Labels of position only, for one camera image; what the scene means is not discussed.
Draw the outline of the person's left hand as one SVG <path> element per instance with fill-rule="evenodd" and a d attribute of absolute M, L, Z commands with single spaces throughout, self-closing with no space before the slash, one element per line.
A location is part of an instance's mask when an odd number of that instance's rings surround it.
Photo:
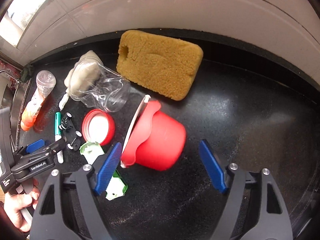
<path fill-rule="evenodd" d="M 31 223 L 28 223 L 22 216 L 21 210 L 23 208 L 32 206 L 36 209 L 40 191 L 37 188 L 39 182 L 37 179 L 33 179 L 34 187 L 29 194 L 5 194 L 4 211 L 9 217 L 12 224 L 20 230 L 20 232 L 28 232 L 31 228 Z"/>

